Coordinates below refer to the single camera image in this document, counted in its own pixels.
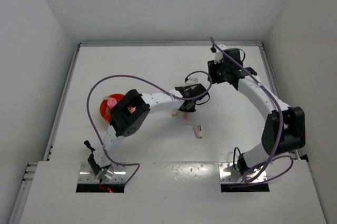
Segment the pink correction tape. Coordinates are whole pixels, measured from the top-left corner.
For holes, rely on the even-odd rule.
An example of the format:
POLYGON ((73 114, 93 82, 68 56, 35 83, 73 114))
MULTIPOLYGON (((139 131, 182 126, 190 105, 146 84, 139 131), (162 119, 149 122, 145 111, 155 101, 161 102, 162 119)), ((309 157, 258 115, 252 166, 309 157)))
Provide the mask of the pink correction tape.
POLYGON ((188 120, 189 119, 189 114, 184 112, 182 116, 183 120, 188 120))

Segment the small yellow eraser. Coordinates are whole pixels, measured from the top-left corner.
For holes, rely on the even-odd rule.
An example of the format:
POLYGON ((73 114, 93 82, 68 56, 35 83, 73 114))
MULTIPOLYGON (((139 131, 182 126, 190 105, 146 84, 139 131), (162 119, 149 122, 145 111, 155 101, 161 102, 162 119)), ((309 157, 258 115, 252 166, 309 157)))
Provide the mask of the small yellow eraser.
POLYGON ((177 115, 178 115, 178 112, 177 112, 177 111, 174 111, 174 112, 172 112, 172 114, 171 114, 172 117, 175 117, 175 116, 177 116, 177 115))

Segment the pink capped glue bottle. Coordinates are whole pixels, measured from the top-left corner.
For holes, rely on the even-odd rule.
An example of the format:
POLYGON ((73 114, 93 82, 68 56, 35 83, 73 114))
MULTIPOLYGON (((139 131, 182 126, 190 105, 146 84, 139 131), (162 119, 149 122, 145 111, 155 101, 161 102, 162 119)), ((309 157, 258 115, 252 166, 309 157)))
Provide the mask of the pink capped glue bottle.
POLYGON ((109 98, 107 100, 107 107, 111 110, 117 103, 118 101, 115 98, 109 98))

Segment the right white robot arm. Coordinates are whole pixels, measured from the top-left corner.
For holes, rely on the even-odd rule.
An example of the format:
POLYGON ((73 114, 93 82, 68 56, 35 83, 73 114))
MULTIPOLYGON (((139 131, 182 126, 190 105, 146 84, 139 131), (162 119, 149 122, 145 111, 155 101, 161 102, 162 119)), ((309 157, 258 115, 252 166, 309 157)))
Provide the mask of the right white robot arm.
POLYGON ((244 67, 245 53, 239 48, 212 46, 214 60, 208 61, 212 82, 228 83, 243 94, 265 121, 261 143, 241 153, 236 167, 240 174, 268 164, 274 157, 305 146, 305 113, 280 100, 264 84, 251 67, 244 67))

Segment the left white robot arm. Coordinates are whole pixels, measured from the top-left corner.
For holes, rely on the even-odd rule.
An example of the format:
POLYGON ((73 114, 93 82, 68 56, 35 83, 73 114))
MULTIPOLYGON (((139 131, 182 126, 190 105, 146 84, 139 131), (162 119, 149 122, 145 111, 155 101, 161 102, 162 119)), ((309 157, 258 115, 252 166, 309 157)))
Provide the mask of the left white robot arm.
POLYGON ((96 177, 103 176, 112 163, 109 153, 115 152, 123 141, 134 135, 146 117, 155 112, 178 110, 186 113, 196 111, 209 92, 202 84, 175 87, 169 92, 139 93, 136 89, 128 91, 110 110, 110 120, 103 138, 99 138, 101 148, 91 148, 88 163, 96 177))

